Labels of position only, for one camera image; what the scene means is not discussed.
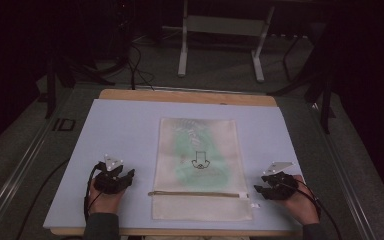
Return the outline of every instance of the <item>table leg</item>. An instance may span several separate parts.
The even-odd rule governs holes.
[[[180,51],[179,70],[177,72],[177,75],[179,77],[184,77],[186,75],[186,63],[188,59],[187,22],[188,22],[188,0],[184,0],[183,1],[182,50]]]
[[[260,62],[260,53],[261,53],[261,49],[263,48],[264,40],[267,37],[267,32],[269,30],[270,21],[273,16],[273,12],[274,12],[274,7],[272,6],[270,7],[269,13],[267,14],[266,21],[261,30],[260,41],[258,43],[258,46],[255,50],[251,51],[251,57],[252,57],[252,62],[254,64],[255,77],[257,79],[257,82],[264,82],[263,70],[261,68],[261,62]]]

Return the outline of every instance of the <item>dark wall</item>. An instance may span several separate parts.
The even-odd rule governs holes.
[[[384,1],[357,2],[342,24],[335,88],[384,182]]]
[[[42,66],[35,59],[37,55],[30,41],[36,34],[36,26],[29,23],[40,16],[30,15],[27,21],[20,4],[0,2],[0,134],[38,96],[34,82]],[[24,64],[27,62],[37,72],[29,70]]]

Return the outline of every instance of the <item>sleeve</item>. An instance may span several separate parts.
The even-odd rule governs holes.
[[[112,213],[93,213],[83,234],[84,240],[119,240],[118,216]]]
[[[303,226],[303,240],[326,240],[326,232],[320,224],[308,224]]]

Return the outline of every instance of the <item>black cable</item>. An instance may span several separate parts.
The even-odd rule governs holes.
[[[130,64],[130,61],[128,62],[128,64],[129,64],[129,69],[130,69],[130,74],[131,74],[130,87],[132,88],[132,90],[136,90],[136,87],[135,87],[135,70],[132,67],[132,65]]]
[[[96,196],[93,200],[92,200],[92,202],[89,204],[89,206],[88,206],[88,210],[90,210],[90,208],[92,207],[92,205],[95,203],[95,201],[96,201],[96,199],[98,199],[100,196],[101,196],[101,194],[102,194],[102,192],[99,192],[99,194],[98,194],[98,196]]]
[[[22,234],[23,231],[24,231],[24,227],[26,226],[27,219],[29,218],[30,213],[31,213],[31,211],[33,210],[33,207],[34,207],[34,205],[35,205],[37,199],[39,198],[40,193],[42,192],[43,188],[45,187],[46,183],[48,183],[49,179],[55,174],[55,172],[58,171],[58,170],[59,170],[62,166],[64,166],[66,163],[68,163],[68,161],[70,161],[70,160],[67,159],[67,160],[65,160],[64,162],[62,162],[60,165],[58,165],[58,167],[56,167],[56,168],[55,168],[55,169],[48,175],[48,177],[45,179],[45,181],[42,183],[42,185],[41,185],[40,188],[39,188],[39,191],[36,193],[36,196],[35,196],[34,199],[33,199],[32,204],[31,204],[30,207],[29,207],[29,210],[27,211],[26,216],[24,217],[23,223],[21,224],[21,228],[20,228],[20,230],[18,231],[17,237],[16,237],[15,239],[20,239],[21,234]]]
[[[87,181],[86,194],[85,194],[85,197],[83,199],[83,214],[85,216],[85,222],[87,222],[87,219],[89,218],[89,190],[90,190],[90,185],[92,184],[93,175],[95,174],[95,171],[98,168],[99,168],[99,164],[96,164],[93,167],[92,171],[90,172],[90,176],[89,176],[89,179]]]
[[[132,66],[130,65],[130,62],[129,62],[130,70],[131,70],[131,73],[132,73],[132,77],[130,79],[130,85],[132,87],[132,90],[135,90],[135,72],[136,72],[136,70],[138,68],[138,65],[140,63],[140,60],[142,58],[142,54],[141,54],[140,50],[137,47],[135,47],[133,44],[131,44],[131,47],[133,49],[135,49],[137,51],[138,55],[139,55],[138,60],[137,60],[137,62],[136,62],[136,64],[135,64],[133,69],[132,69]]]
[[[319,215],[319,219],[320,219],[320,215],[321,215],[321,212],[320,212],[320,209],[322,209],[327,217],[329,218],[329,220],[331,221],[333,227],[335,228],[335,231],[336,231],[336,234],[338,235],[338,239],[339,240],[342,240],[342,235],[341,235],[341,232],[339,231],[339,228],[338,228],[338,225],[336,224],[335,220],[333,219],[332,215],[330,215],[330,213],[327,211],[326,207],[321,203],[320,199],[318,197],[316,197],[313,193],[313,191],[311,190],[311,188],[309,188],[307,186],[307,184],[305,184],[304,182],[302,181],[299,181],[299,180],[296,180],[295,181],[299,182],[299,183],[302,183],[311,193],[311,195],[313,195],[313,197],[311,197],[310,195],[308,195],[307,193],[299,190],[298,188],[295,188],[295,187],[292,187],[292,186],[289,186],[287,184],[284,184],[284,183],[280,183],[281,185],[285,186],[285,187],[288,187],[288,188],[292,188],[292,189],[295,189],[297,192],[299,192],[300,194],[304,195],[306,198],[308,198],[313,204],[314,206],[316,207],[316,210],[317,210],[317,213]]]
[[[132,65],[133,65],[133,62],[129,61],[129,67],[130,67],[131,69],[133,69]],[[139,70],[138,68],[136,69],[136,72],[138,73],[139,77],[143,80],[143,82],[136,83],[136,85],[146,84],[146,85],[148,85],[149,87],[151,87],[151,89],[152,89],[153,91],[155,91],[154,87],[153,87],[153,86],[151,85],[151,83],[150,83],[150,82],[152,82],[152,81],[155,79],[155,76],[154,76],[152,73],[149,73],[149,72],[145,72],[145,71]],[[145,77],[144,77],[142,74],[148,74],[148,75],[150,75],[150,76],[151,76],[151,79],[150,79],[150,80],[146,80]]]

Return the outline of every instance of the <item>person's arm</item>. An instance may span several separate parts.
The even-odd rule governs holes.
[[[312,196],[310,190],[304,186],[302,176],[294,176],[298,180],[298,189],[305,194]],[[303,194],[295,192],[289,199],[277,201],[286,207],[291,215],[303,225],[303,239],[316,240],[328,239],[324,229],[320,225],[320,219],[314,204]]]
[[[83,234],[85,240],[118,240],[118,206],[124,191],[118,194],[100,193],[93,187],[92,180],[89,194],[89,218]]]

